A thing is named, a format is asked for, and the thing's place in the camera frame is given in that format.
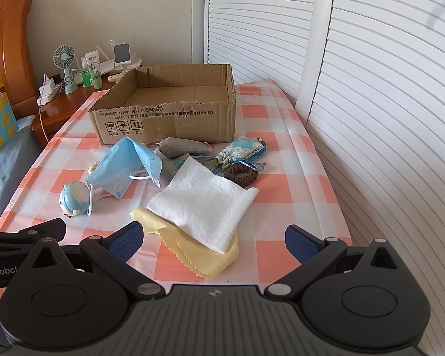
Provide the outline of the blue white round plush toy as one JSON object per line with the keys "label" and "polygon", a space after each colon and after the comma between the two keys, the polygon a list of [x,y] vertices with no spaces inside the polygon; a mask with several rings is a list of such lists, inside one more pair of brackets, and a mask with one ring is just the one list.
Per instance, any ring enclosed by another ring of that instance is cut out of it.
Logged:
{"label": "blue white round plush toy", "polygon": [[93,187],[84,182],[69,182],[59,195],[59,206],[65,217],[90,215],[93,203]]}

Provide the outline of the cream scrunchie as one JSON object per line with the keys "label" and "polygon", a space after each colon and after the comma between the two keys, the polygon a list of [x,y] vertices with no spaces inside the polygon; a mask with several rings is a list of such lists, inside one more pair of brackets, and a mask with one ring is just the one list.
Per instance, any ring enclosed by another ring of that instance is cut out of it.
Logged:
{"label": "cream scrunchie", "polygon": [[88,168],[88,173],[91,174],[99,165],[99,161],[93,162]]}

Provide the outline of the blue face mask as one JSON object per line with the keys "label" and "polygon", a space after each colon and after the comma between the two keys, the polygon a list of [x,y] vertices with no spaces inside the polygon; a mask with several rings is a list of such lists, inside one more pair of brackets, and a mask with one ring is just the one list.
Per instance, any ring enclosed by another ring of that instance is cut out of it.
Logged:
{"label": "blue face mask", "polygon": [[134,180],[151,180],[160,187],[161,159],[130,137],[120,139],[87,176],[87,185],[121,199]]}

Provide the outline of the white cloth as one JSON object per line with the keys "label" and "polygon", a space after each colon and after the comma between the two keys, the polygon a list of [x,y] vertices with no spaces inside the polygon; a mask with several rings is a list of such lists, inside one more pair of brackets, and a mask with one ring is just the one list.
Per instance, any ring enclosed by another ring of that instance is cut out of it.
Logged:
{"label": "white cloth", "polygon": [[256,188],[244,189],[188,157],[146,208],[203,246],[224,253],[256,195]]}

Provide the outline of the yellow microfiber cloth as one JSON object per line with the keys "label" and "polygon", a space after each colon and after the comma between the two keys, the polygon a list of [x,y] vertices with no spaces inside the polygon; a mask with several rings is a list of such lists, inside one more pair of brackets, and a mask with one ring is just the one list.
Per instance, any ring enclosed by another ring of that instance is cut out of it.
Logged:
{"label": "yellow microfiber cloth", "polygon": [[165,246],[187,269],[205,280],[216,278],[239,255],[237,232],[232,236],[227,250],[220,253],[203,246],[182,229],[146,208],[137,207],[130,215],[141,224],[146,235],[160,236]]}

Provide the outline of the brown scrunchie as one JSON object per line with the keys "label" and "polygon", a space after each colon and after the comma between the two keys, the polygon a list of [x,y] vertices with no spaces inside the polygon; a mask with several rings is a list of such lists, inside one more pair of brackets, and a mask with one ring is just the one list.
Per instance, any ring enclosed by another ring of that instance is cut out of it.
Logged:
{"label": "brown scrunchie", "polygon": [[249,187],[259,176],[259,172],[242,163],[229,166],[224,172],[224,178],[240,187]]}

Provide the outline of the blue grey bedding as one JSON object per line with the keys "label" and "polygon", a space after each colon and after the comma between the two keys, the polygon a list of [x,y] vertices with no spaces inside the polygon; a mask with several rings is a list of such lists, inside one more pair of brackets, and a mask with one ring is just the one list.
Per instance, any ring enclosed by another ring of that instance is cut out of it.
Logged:
{"label": "blue grey bedding", "polygon": [[0,150],[0,217],[25,177],[29,168],[42,152],[32,123],[34,116],[20,118],[18,131]]}

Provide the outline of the grey sachet pouch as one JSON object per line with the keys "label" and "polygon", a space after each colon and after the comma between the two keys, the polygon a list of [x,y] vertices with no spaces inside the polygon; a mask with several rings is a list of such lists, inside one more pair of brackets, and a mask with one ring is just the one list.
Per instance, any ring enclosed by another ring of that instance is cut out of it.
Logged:
{"label": "grey sachet pouch", "polygon": [[167,158],[158,147],[155,148],[154,153],[161,160],[160,182],[166,187],[168,186],[168,184],[171,183],[179,168],[174,164],[172,160]]}
{"label": "grey sachet pouch", "polygon": [[159,151],[167,158],[176,158],[184,154],[207,155],[212,152],[212,147],[205,143],[177,137],[166,137],[158,142]]}

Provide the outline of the checkered pink tablecloth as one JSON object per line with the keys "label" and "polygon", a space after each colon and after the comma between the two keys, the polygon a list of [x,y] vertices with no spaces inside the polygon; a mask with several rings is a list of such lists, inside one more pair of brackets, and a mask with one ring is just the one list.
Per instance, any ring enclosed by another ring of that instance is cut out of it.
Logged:
{"label": "checkered pink tablecloth", "polygon": [[[296,224],[320,238],[349,240],[330,180],[307,131],[283,91],[271,80],[237,85],[237,136],[259,137],[268,147],[255,180],[254,202],[239,223],[239,255],[217,284],[264,288],[297,267],[285,247],[285,229]],[[0,231],[19,231],[62,216],[62,187],[87,177],[107,149],[98,143],[88,110],[92,94],[50,140],[17,187],[0,218]]]}

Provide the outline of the wooden nightstand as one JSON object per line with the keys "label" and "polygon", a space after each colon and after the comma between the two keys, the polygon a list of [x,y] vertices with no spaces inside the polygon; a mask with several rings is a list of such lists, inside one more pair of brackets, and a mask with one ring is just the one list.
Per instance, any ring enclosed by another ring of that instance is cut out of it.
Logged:
{"label": "wooden nightstand", "polygon": [[50,103],[40,107],[32,123],[32,130],[42,147],[47,146],[51,138],[95,91],[92,86],[80,86],[70,95],[58,93]]}

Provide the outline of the white power strip charger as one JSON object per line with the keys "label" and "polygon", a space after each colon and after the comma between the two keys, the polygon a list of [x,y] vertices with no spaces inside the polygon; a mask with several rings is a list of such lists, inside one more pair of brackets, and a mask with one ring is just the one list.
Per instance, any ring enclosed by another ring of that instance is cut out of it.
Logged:
{"label": "white power strip charger", "polygon": [[39,97],[37,98],[37,105],[39,107],[50,103],[61,90],[62,84],[55,84],[54,79],[46,74],[43,76],[42,86],[39,88]]}

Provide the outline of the green sanitizer bottle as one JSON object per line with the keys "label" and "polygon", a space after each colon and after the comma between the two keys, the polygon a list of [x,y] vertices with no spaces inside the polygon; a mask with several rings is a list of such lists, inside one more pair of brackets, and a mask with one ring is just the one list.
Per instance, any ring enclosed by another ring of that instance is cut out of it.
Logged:
{"label": "green sanitizer bottle", "polygon": [[90,81],[90,72],[88,68],[83,68],[80,71],[81,79],[82,79],[82,86],[84,88],[90,87],[92,85]]}

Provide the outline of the cardboard box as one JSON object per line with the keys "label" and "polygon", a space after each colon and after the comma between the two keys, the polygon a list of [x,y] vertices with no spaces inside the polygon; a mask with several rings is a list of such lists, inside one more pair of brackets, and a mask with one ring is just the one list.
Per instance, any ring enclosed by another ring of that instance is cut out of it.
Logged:
{"label": "cardboard box", "polygon": [[173,64],[126,72],[88,113],[100,145],[125,136],[147,144],[166,137],[230,142],[236,103],[229,64]]}

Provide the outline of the green tube bottle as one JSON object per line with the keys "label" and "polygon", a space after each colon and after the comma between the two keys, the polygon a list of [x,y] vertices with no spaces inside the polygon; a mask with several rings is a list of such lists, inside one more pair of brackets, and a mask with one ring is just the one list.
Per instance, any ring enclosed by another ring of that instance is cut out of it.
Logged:
{"label": "green tube bottle", "polygon": [[94,62],[88,68],[90,73],[90,82],[95,90],[100,90],[103,87],[102,77],[100,72],[100,65],[97,62]]}

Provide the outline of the white remote control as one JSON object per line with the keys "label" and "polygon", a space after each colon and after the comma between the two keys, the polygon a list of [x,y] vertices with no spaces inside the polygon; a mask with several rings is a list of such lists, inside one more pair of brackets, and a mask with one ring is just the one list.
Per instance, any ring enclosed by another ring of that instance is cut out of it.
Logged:
{"label": "white remote control", "polygon": [[122,71],[119,74],[110,75],[107,77],[107,80],[111,83],[116,83],[120,81],[126,75],[126,71]]}

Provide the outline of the green desk fan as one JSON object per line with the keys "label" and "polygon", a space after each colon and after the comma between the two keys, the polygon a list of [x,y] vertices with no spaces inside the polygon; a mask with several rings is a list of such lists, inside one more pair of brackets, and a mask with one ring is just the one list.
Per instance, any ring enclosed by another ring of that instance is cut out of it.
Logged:
{"label": "green desk fan", "polygon": [[64,90],[65,94],[69,95],[78,89],[74,80],[72,66],[75,60],[75,51],[69,44],[59,46],[53,54],[54,65],[64,72]]}

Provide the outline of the wooden headboard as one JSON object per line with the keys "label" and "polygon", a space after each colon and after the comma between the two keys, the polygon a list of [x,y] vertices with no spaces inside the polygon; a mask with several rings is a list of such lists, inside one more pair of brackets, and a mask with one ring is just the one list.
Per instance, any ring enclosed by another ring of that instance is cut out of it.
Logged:
{"label": "wooden headboard", "polygon": [[0,0],[0,69],[17,118],[37,113],[37,81],[26,39],[32,0]]}

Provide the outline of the white cream tube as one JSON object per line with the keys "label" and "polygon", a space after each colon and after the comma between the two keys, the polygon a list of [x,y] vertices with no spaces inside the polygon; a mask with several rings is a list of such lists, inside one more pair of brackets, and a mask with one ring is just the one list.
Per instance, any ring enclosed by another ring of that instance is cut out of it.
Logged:
{"label": "white cream tube", "polygon": [[86,59],[87,65],[89,67],[97,66],[97,68],[99,68],[100,61],[99,61],[99,52],[98,52],[98,50],[93,50],[91,52],[86,52],[85,53],[85,59]]}

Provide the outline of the small tablet on stand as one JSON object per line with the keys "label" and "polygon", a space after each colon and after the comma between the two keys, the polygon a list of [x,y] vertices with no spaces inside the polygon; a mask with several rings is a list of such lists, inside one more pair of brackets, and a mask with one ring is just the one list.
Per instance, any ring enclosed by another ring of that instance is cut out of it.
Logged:
{"label": "small tablet on stand", "polygon": [[110,41],[114,56],[114,66],[121,68],[122,72],[128,71],[128,66],[132,62],[129,43],[115,43]]}

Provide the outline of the white louvered closet doors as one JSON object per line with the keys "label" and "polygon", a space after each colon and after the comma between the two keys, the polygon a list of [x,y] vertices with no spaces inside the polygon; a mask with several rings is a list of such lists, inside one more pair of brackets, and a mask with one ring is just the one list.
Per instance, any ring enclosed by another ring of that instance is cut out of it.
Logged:
{"label": "white louvered closet doors", "polygon": [[392,243],[445,355],[445,0],[205,0],[204,57],[293,98],[353,241]]}

